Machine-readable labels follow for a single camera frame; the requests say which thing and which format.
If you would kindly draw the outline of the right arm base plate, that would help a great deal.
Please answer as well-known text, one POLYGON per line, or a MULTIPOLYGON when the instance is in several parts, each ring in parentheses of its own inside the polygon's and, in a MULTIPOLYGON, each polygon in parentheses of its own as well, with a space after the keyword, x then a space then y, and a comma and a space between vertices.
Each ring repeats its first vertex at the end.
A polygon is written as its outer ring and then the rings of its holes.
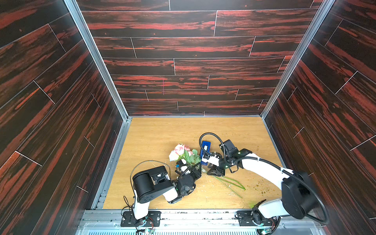
POLYGON ((237 211, 235 219, 238 220, 240 226, 257 226, 257 227, 276 227, 281 218, 274 216, 265 218, 257 211, 237 211))

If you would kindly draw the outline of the pink artificial flower bouquet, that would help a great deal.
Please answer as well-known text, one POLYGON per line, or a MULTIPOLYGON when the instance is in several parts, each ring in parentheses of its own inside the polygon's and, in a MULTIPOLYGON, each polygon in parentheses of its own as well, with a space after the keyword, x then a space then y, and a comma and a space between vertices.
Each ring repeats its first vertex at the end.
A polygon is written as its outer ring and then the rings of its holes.
MULTIPOLYGON (((190 149, 189 146, 186 146, 184 144, 178 144, 174 150, 172 150, 169 154, 169 160, 171 162, 175 162, 175 172, 177 174, 176 180, 173 181, 173 184, 176 188, 176 183, 178 180, 178 177, 181 174, 184 174, 187 170, 197 170, 201 172, 201 175, 203 173, 207 174, 208 171, 206 171, 201 164, 201 157, 198 154, 198 151, 196 149, 190 149)), ((239 181, 228 178, 226 176, 213 176, 216 180, 221 182, 223 185, 225 185, 228 189, 230 189, 232 186, 239 188, 241 190, 245 190, 245 186, 242 185, 239 181)))

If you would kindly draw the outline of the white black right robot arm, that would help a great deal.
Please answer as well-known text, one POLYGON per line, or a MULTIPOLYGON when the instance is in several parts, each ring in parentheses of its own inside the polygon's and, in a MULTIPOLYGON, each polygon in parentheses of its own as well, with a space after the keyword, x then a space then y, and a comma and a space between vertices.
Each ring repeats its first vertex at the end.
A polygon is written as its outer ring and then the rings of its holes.
POLYGON ((266 226, 269 219, 286 215, 329 224, 328 210, 307 173, 280 167, 247 149, 238 150, 230 140, 222 143, 220 148, 222 155, 209 152, 206 147, 201 148, 202 159, 212 164, 209 175, 223 177, 227 169, 236 166, 263 177, 281 190, 280 199, 260 201, 252 208, 251 217, 255 225, 266 226))

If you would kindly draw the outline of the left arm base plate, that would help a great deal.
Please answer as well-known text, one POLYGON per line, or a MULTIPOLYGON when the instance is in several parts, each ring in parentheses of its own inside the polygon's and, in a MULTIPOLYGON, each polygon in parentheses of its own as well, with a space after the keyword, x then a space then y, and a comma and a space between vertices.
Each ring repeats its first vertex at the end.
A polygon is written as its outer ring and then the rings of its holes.
POLYGON ((149 211, 147 216, 136 219, 132 211, 122 213, 121 227, 159 227, 161 221, 160 211, 149 211))

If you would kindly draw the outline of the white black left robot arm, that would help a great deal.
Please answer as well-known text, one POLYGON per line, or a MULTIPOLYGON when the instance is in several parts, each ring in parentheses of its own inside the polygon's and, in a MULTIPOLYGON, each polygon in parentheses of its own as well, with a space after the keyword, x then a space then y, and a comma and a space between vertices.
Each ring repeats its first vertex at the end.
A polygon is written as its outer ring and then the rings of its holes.
POLYGON ((181 159, 175 166, 175 180, 170 178, 169 172, 163 165, 138 172, 132 177, 135 195, 132 211, 136 221, 146 220, 150 202, 160 196, 164 196, 169 204, 175 204, 193 193, 196 181, 202 176, 202 166, 200 162, 190 165, 181 159))

